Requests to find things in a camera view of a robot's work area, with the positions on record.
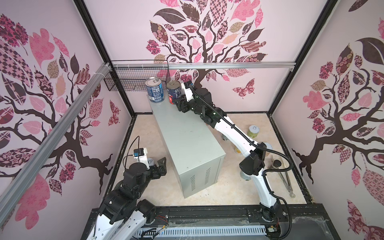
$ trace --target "aluminum rail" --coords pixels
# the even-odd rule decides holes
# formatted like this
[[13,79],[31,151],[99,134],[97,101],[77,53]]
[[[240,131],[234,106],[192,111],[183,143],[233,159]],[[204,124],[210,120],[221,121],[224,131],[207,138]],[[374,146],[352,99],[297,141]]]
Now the aluminum rail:
[[177,69],[229,69],[229,68],[294,68],[295,62],[247,62],[247,63],[116,63],[113,62],[113,67],[118,68],[169,68],[170,70]]
[[51,133],[37,148],[31,159],[23,166],[19,174],[4,191],[0,197],[0,225],[4,223],[25,191],[35,180],[36,175],[63,138],[65,132],[75,120],[81,109],[85,106],[98,84],[110,70],[109,63],[103,63],[99,67],[68,111],[63,115]]

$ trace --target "metal box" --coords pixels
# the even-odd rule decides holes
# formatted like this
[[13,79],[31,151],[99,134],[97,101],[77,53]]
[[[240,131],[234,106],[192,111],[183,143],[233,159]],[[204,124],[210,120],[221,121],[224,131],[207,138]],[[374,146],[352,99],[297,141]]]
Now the metal box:
[[168,96],[149,103],[184,198],[216,183],[225,152],[210,126],[191,111],[179,112]]

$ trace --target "pink butterfly decal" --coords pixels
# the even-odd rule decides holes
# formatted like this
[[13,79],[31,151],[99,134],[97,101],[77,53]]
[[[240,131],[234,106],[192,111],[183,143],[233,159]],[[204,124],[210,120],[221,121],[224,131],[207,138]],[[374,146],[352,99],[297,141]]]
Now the pink butterfly decal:
[[252,79],[251,81],[249,81],[247,83],[245,88],[234,88],[232,90],[234,90],[236,93],[239,94],[240,97],[242,97],[244,99],[244,96],[247,93],[253,93],[254,94],[254,92],[253,92],[255,90],[255,88],[253,87],[254,84],[255,84],[255,79]]
[[112,116],[109,118],[109,121],[108,121],[108,126],[112,125],[112,124],[117,124],[119,123],[119,113],[120,113],[120,110],[118,107],[115,107],[115,104],[110,100],[109,101],[109,105],[111,106],[111,110],[112,110]]

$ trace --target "pink wall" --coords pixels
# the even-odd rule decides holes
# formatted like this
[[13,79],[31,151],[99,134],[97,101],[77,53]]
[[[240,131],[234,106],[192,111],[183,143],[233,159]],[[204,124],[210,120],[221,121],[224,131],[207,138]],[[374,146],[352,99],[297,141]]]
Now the pink wall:
[[341,1],[274,114],[341,239],[384,236],[383,9]]
[[[224,61],[225,58],[231,58],[234,62],[243,56],[253,54],[258,56],[254,56],[252,60],[294,61],[325,2],[325,0],[86,1],[112,60],[155,57],[167,58],[169,61],[174,58],[176,63],[210,62],[211,54],[212,62]],[[215,4],[226,7],[220,8],[217,13],[213,10]],[[167,12],[172,11],[178,13],[180,17],[170,17],[172,15]],[[206,16],[213,23],[212,31],[209,28],[201,28],[198,31],[191,29],[198,28],[198,22],[205,25]],[[242,37],[247,24],[250,24],[250,29]],[[184,28],[186,26],[192,26],[188,27],[190,31],[186,31]],[[220,32],[225,34],[222,34],[221,39],[215,40],[215,36]],[[259,37],[252,38],[257,32],[260,33]],[[196,79],[193,78],[194,70],[180,75],[190,75],[196,86],[207,88],[212,94],[215,105],[225,111],[267,111],[276,89],[287,73],[287,69],[248,69],[240,73],[230,73],[231,71],[199,70]],[[209,74],[214,74],[216,77],[207,78]],[[254,91],[250,91],[252,88],[246,88],[251,80]],[[243,93],[242,95],[246,93],[246,96],[240,96],[234,89]],[[146,92],[127,94],[135,111],[151,111]]]
[[[102,59],[72,1],[1,7],[2,193]],[[79,239],[101,202],[129,121],[118,93],[102,82],[1,227],[0,239]]]

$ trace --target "ventilation slot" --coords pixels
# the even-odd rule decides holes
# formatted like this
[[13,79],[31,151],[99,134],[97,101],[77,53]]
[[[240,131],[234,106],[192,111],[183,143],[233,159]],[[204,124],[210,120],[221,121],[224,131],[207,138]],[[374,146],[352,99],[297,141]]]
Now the ventilation slot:
[[191,190],[195,190],[196,184],[195,184],[195,175],[191,177]]
[[[143,231],[150,228],[142,228],[138,230],[134,237],[141,236]],[[145,237],[151,237],[156,230],[150,231],[145,234]],[[168,227],[162,231],[156,238],[161,237],[209,237],[209,236],[253,236],[253,235],[266,235],[265,227],[263,225],[252,226],[216,226],[216,227]]]
[[208,168],[208,170],[205,172],[205,183],[207,184],[209,181],[209,173],[211,172],[211,168]]

